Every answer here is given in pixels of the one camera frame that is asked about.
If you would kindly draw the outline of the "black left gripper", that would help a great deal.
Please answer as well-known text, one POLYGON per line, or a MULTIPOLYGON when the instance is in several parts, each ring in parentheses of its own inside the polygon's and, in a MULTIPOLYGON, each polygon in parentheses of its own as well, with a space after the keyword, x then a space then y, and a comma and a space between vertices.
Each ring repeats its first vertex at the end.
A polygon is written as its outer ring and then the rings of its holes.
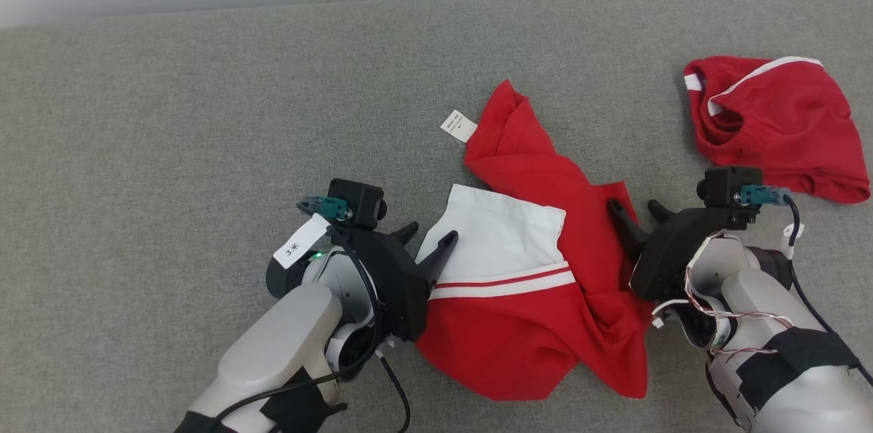
POLYGON ((458 231, 443 235, 431 253, 415 263, 406 245, 419 224, 409 222, 393 233, 335 225, 373 281, 384 316, 385 333, 416 341, 426 329, 428 293, 436 286, 458 242, 458 231))

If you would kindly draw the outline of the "red shorts white stripe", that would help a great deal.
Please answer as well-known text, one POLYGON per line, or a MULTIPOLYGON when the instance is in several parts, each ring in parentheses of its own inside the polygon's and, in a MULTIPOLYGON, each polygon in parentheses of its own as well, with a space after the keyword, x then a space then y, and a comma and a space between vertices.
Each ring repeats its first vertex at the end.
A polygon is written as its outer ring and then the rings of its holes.
POLYGON ((683 79, 696 147, 715 166, 758 168, 766 184, 829 202, 870 199, 851 107, 820 61, 713 56, 683 79))

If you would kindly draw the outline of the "red basketball jersey white trim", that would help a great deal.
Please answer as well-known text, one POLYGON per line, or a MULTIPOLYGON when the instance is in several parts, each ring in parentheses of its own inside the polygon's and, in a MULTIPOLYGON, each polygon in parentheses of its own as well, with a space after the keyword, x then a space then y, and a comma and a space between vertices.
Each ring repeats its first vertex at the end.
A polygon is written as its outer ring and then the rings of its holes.
POLYGON ((580 364, 619 395, 645 397, 653 306, 630 290, 607 210, 617 200, 636 220, 625 184, 589 181, 509 81, 490 96, 464 163, 486 188, 453 185, 421 244, 418 261, 458 234, 420 353, 493 401, 546 399, 580 364))

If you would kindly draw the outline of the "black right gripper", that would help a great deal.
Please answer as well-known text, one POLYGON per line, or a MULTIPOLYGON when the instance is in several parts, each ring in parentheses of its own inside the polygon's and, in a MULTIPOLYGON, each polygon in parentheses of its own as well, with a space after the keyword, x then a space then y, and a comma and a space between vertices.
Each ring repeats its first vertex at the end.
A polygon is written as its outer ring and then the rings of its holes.
POLYGON ((620 200, 607 200, 619 243, 627 259, 636 263, 630 288, 647 301, 678 297, 685 268, 704 240, 723 229, 745 230, 760 213, 760 207, 687 207, 673 212, 657 200, 649 200, 647 209, 658 223, 651 234, 634 222, 620 200))

